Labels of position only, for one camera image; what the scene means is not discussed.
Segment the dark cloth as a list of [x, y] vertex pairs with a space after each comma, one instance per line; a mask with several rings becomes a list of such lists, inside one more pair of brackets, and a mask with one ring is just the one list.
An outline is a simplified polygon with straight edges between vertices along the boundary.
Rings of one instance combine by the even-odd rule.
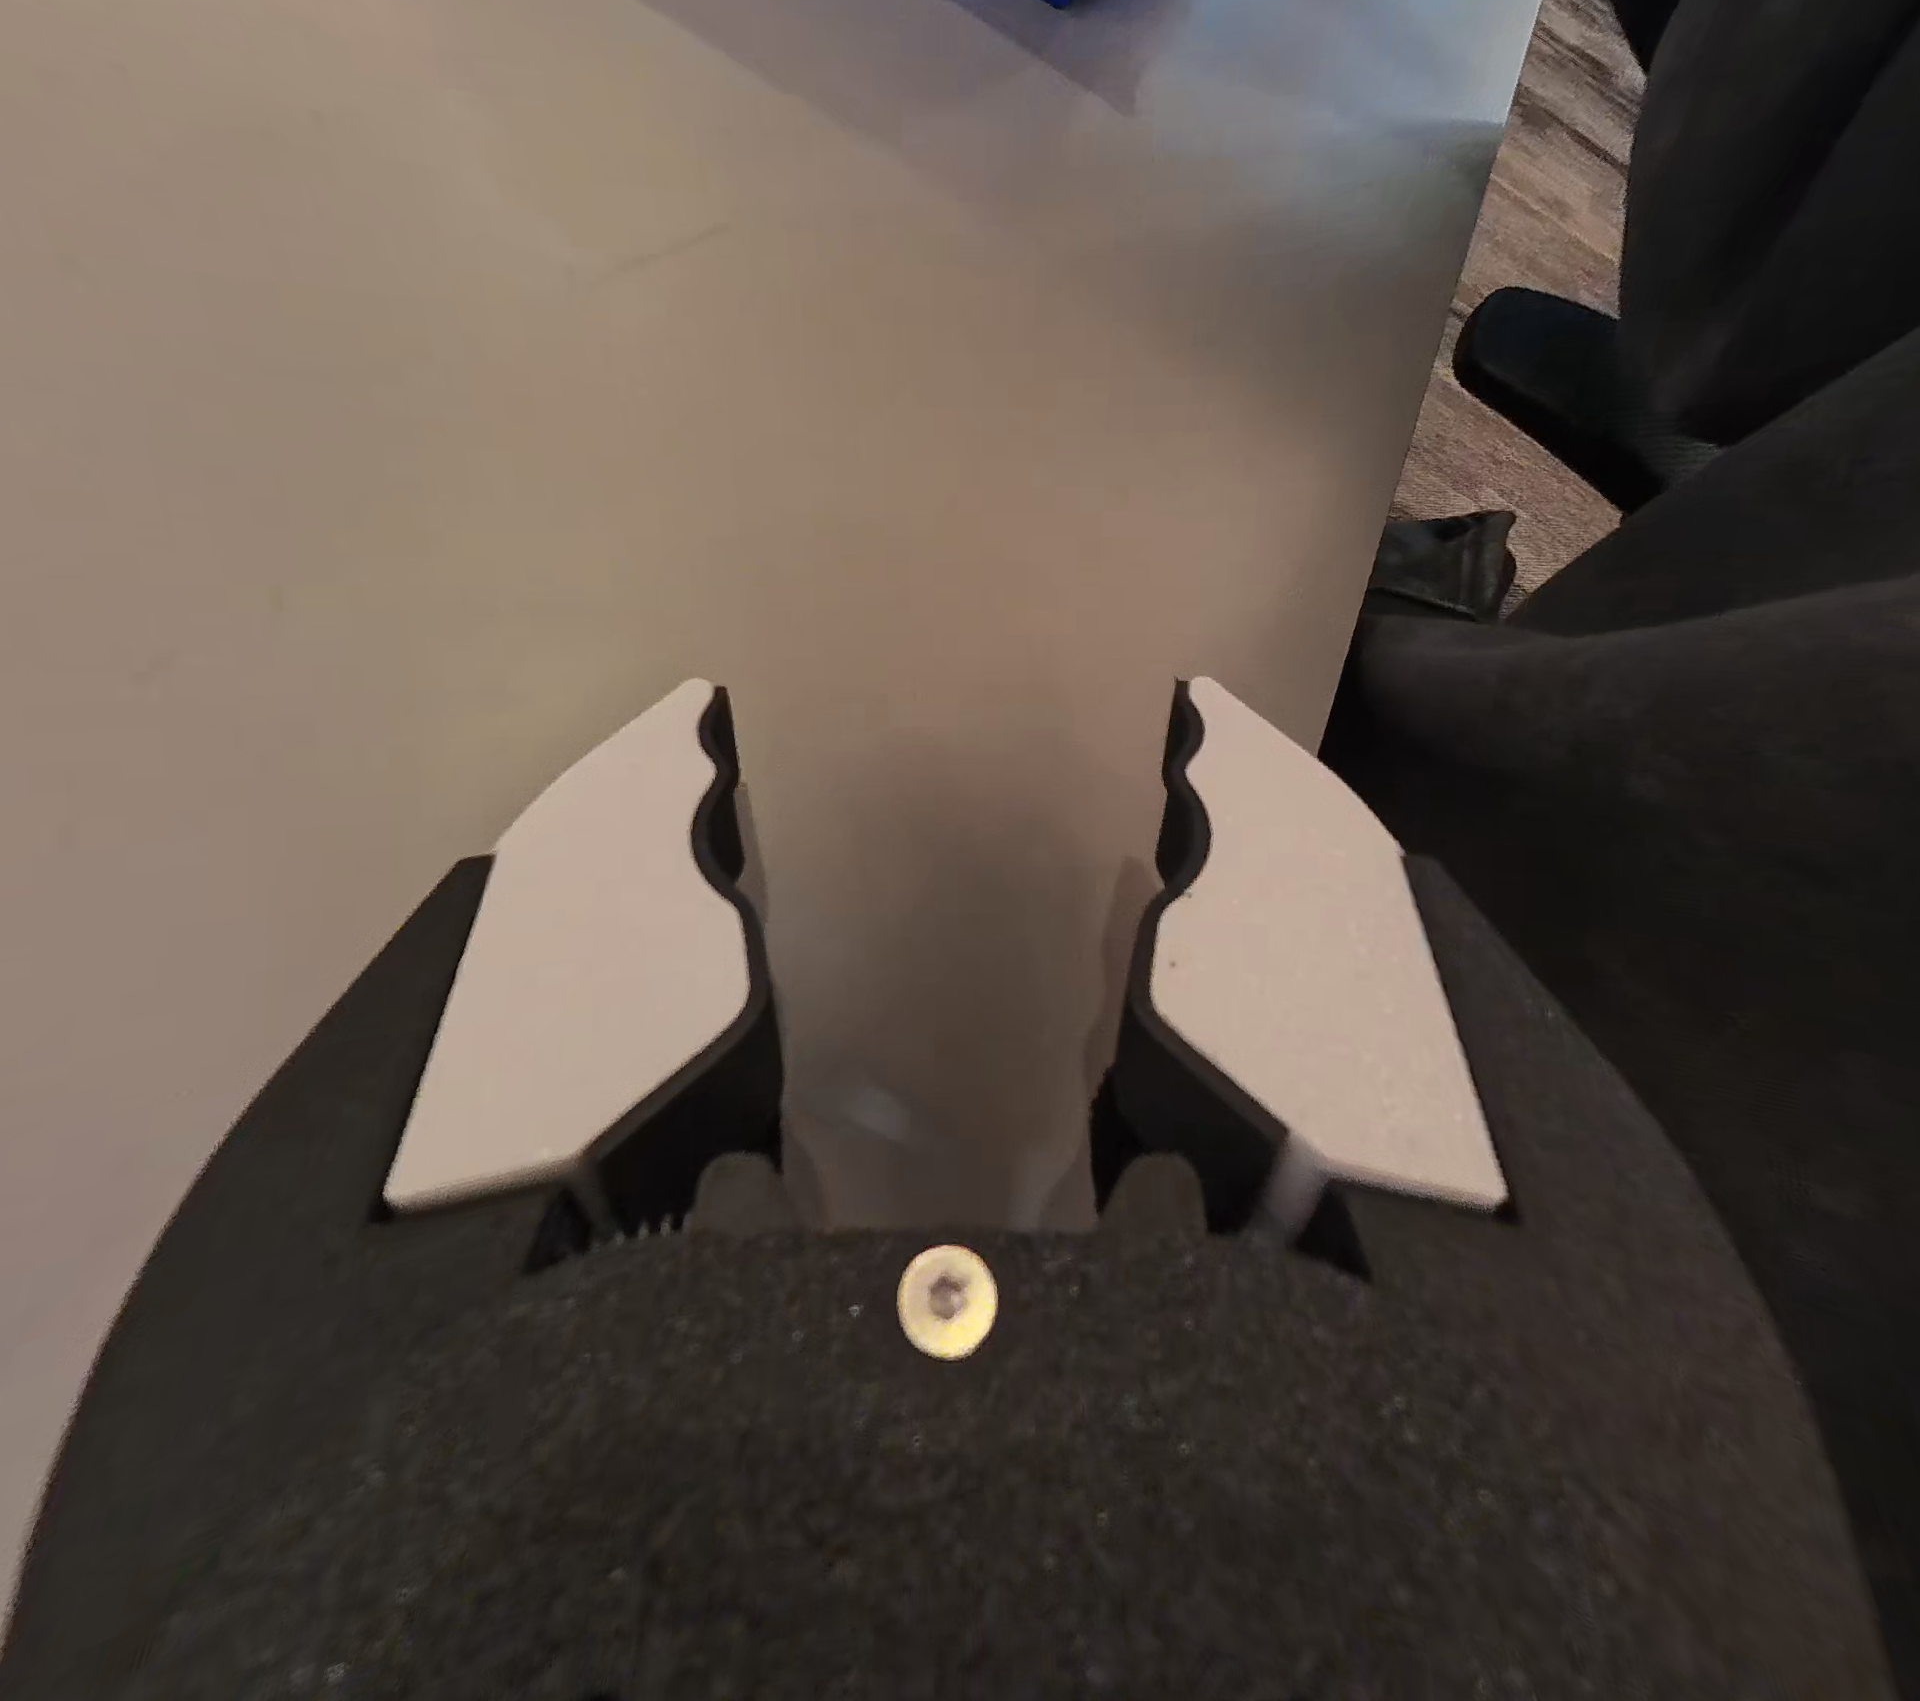
[[1492, 625], [1521, 572], [1517, 524], [1519, 515], [1507, 508], [1394, 518], [1383, 530], [1365, 597], [1390, 603], [1390, 612]]

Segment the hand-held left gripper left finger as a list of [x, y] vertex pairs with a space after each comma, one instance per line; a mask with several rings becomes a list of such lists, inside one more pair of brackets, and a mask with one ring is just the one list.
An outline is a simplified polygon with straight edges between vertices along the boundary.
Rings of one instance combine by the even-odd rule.
[[561, 1191], [592, 1232], [654, 1232], [693, 1214], [713, 1160], [780, 1160], [782, 1044], [739, 791], [729, 691], [691, 678], [506, 829], [387, 1208]]

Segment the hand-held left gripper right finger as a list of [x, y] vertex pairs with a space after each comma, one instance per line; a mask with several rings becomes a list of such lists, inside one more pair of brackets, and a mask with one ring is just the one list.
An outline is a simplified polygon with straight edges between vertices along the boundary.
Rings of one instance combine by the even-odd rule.
[[1316, 756], [1213, 678], [1179, 681], [1164, 810], [1093, 1100], [1100, 1217], [1179, 1158], [1216, 1234], [1312, 1243], [1351, 1193], [1511, 1214], [1409, 860]]

